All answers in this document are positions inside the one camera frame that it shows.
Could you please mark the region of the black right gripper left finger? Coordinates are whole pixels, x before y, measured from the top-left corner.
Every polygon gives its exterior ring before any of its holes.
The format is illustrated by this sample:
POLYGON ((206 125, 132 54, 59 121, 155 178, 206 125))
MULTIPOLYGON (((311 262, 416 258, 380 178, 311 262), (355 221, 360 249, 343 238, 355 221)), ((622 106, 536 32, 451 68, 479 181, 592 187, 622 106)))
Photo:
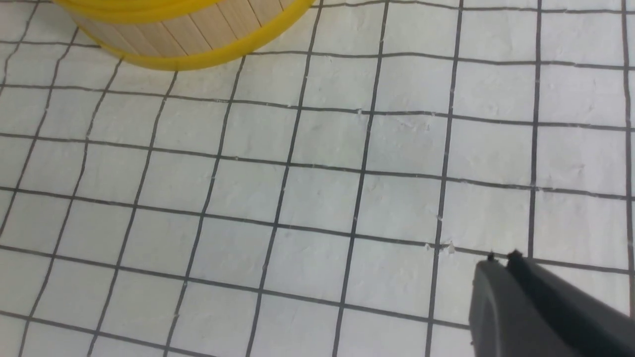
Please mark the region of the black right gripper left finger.
POLYGON ((489 255, 472 280, 469 327, 477 357, 569 357, 515 278, 489 255))

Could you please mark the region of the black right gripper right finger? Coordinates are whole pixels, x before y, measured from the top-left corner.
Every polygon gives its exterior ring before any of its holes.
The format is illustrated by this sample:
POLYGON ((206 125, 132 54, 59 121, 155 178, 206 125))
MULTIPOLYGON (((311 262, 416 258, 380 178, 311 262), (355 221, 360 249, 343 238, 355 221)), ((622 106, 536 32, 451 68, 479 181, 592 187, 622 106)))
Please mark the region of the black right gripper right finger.
POLYGON ((541 318, 581 357, 633 357, 634 321, 515 250, 506 269, 541 318))

